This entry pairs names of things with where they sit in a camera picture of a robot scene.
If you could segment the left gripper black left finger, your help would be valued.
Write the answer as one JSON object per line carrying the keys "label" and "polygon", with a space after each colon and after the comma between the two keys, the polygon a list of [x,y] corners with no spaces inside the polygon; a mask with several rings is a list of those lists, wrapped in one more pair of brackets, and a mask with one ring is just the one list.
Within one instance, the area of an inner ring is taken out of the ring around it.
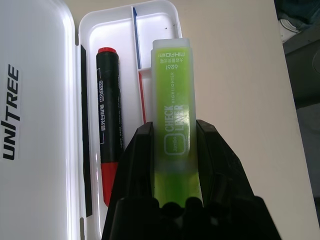
{"label": "left gripper black left finger", "polygon": [[153,197],[155,195],[154,128],[151,121],[135,131],[124,151],[125,180],[121,184],[122,198]]}

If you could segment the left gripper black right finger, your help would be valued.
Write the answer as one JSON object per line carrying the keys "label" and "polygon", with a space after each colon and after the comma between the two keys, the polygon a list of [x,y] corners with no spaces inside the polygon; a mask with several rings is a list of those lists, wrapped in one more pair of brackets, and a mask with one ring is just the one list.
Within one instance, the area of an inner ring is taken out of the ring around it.
{"label": "left gripper black right finger", "polygon": [[203,200],[252,198],[243,165],[214,125],[196,121],[198,175]]}

